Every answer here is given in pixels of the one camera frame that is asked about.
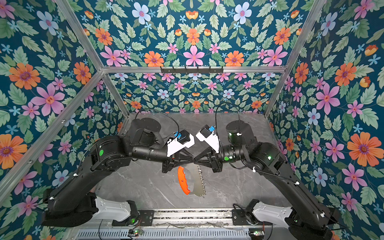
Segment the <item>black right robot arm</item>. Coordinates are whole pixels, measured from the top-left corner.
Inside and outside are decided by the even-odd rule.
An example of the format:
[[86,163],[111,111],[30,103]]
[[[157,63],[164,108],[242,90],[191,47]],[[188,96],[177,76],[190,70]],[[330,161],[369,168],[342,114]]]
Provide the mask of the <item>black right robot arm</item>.
[[264,176],[289,201],[290,207],[268,205],[253,199],[238,212],[251,225],[268,222],[289,230],[297,240],[331,240],[329,225],[338,223],[340,212],[322,204],[292,171],[285,155],[272,143],[259,142],[251,126],[242,120],[226,126],[228,145],[222,145],[214,127],[205,125],[196,134],[209,147],[194,163],[218,173],[224,163],[242,162],[244,168]]

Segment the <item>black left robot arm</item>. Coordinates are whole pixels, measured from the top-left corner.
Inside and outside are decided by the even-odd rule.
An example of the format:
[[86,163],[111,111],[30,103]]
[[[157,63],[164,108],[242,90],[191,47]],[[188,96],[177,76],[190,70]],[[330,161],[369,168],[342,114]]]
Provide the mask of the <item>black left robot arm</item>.
[[140,213],[134,201],[114,202],[98,197],[91,190],[103,179],[132,160],[162,164],[162,172],[192,161],[187,148],[195,139],[182,130],[164,140],[161,124],[151,118],[135,119],[122,136],[108,136],[96,142],[78,169],[57,189],[47,190],[42,225],[73,228],[90,220],[112,220],[120,226],[132,226]]

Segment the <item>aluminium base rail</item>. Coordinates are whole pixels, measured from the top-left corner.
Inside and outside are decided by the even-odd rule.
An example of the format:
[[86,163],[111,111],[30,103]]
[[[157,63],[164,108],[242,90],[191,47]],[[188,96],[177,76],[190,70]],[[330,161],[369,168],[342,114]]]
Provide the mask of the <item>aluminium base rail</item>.
[[127,226],[114,224],[112,220],[90,220],[74,227],[79,229],[138,229],[145,227],[192,227],[192,228],[269,228],[271,224],[259,222],[251,225],[238,213],[240,208],[159,208],[141,210],[140,217]]

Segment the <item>black hook rack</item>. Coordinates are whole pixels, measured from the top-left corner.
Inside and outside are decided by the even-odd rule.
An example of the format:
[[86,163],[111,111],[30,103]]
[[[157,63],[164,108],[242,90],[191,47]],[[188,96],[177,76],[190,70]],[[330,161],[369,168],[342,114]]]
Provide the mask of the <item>black hook rack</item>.
[[221,74],[223,67],[160,67],[162,74]]

